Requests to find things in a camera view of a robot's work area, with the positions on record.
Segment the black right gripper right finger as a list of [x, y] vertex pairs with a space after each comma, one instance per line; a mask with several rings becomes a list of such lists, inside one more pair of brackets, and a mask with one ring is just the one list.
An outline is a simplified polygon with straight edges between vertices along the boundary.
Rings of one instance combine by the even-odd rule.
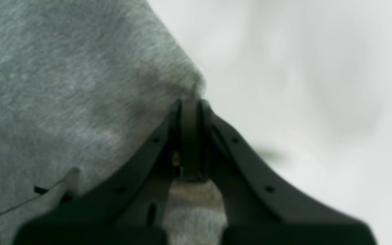
[[275, 173], [243, 137], [199, 101], [202, 176], [219, 188], [223, 245], [375, 245], [370, 228], [304, 194]]

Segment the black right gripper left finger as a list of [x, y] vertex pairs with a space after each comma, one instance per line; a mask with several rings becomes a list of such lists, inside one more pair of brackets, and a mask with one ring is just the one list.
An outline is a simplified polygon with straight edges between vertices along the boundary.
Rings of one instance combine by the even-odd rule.
[[107, 180], [26, 223], [16, 245], [166, 245], [174, 181], [200, 181], [200, 101], [177, 100], [142, 147]]

